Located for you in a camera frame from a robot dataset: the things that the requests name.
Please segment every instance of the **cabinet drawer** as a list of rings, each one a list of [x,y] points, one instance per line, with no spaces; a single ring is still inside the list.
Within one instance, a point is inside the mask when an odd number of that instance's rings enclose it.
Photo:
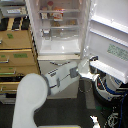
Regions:
[[[27,30],[0,31],[0,49],[31,48]]]
[[[33,66],[19,66],[19,67],[0,67],[0,77],[11,77],[18,75],[27,75],[30,73],[39,74],[36,65]]]
[[[0,50],[0,66],[26,66],[34,65],[31,49],[26,50]]]
[[[16,93],[19,82],[0,82],[0,93]]]

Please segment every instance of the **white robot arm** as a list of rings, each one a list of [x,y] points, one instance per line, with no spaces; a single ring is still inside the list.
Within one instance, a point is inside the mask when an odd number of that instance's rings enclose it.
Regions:
[[[78,65],[76,62],[71,62],[44,76],[26,75],[17,89],[12,128],[37,128],[33,120],[34,111],[44,104],[47,95],[63,91],[78,81],[80,76],[96,80],[98,74],[91,74],[89,61],[84,59]]]

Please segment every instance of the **open refrigerator door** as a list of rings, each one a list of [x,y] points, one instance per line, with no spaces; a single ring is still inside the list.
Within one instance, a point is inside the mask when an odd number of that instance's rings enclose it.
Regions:
[[[83,57],[98,56],[90,65],[128,82],[128,0],[92,0]]]

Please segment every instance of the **white refrigerator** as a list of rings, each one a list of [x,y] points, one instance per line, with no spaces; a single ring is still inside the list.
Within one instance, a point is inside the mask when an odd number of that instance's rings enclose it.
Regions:
[[[26,0],[26,6],[41,74],[93,55],[98,60],[90,66],[128,82],[128,0]],[[77,90],[78,83],[70,86],[69,98]]]

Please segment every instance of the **gray floor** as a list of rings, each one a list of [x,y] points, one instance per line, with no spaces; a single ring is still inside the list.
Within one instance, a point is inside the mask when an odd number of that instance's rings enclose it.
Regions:
[[[84,91],[83,84],[84,82],[80,81],[80,89]],[[79,91],[77,99],[47,100],[35,113],[35,123],[37,126],[79,125],[82,128],[93,128],[90,116],[94,115],[98,117],[101,128],[103,128],[106,120],[101,115],[101,111],[95,109],[95,98],[89,98],[89,96],[93,97],[92,95],[91,91],[87,94]],[[11,128],[13,112],[14,105],[0,103],[0,128]]]

